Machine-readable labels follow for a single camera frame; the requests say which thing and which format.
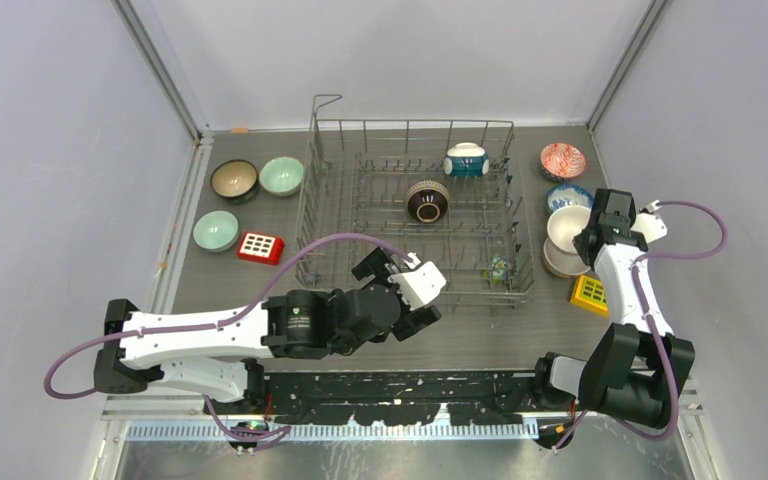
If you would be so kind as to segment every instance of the gray tabletop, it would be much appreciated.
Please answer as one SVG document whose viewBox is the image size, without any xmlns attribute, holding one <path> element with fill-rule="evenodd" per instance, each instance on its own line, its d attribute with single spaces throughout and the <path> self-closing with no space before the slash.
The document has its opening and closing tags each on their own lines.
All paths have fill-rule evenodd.
<svg viewBox="0 0 768 480">
<path fill-rule="evenodd" d="M 262 167 L 277 156 L 304 158 L 306 132 L 253 132 L 218 134 L 213 143 L 208 175 L 217 166 L 242 158 Z M 516 128 L 510 150 L 524 188 L 528 209 L 531 247 L 534 253 L 535 285 L 526 303 L 516 309 L 486 307 L 443 309 L 443 318 L 420 334 L 397 342 L 366 344 L 350 357 L 332 356 L 319 361 L 273 359 L 264 365 L 273 371 L 301 370 L 426 370 L 426 369 L 531 369 L 546 352 L 579 358 L 590 355 L 607 327 L 607 320 L 569 303 L 573 281 L 551 275 L 543 267 L 542 245 L 546 239 L 546 192 L 554 183 L 539 171 L 540 150 L 548 143 L 566 142 L 578 147 L 587 158 L 587 171 L 576 179 L 591 192 L 605 179 L 596 151 L 584 127 Z M 266 192 L 243 205 L 219 198 L 209 181 L 202 186 L 197 217 L 212 210 L 234 213 L 243 231 L 277 235 L 294 249 L 293 238 L 298 195 L 279 198 Z M 271 277 L 275 267 L 239 260 L 235 251 L 209 253 L 190 241 L 175 295 L 174 313 L 230 309 L 251 301 Z M 298 288 L 291 275 L 272 290 L 280 295 Z"/>
</svg>

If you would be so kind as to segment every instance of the light green bowl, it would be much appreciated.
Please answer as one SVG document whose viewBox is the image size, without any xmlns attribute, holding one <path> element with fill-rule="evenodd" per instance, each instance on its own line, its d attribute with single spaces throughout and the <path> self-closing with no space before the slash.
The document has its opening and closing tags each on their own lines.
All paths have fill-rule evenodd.
<svg viewBox="0 0 768 480">
<path fill-rule="evenodd" d="M 273 158 L 260 170 L 260 186 L 279 197 L 296 193 L 302 185 L 302 178 L 304 166 L 293 157 Z"/>
<path fill-rule="evenodd" d="M 239 238 L 240 225 L 237 223 L 237 217 L 222 210 L 205 214 L 193 228 L 196 245 L 208 252 L 228 250 Z"/>
</svg>

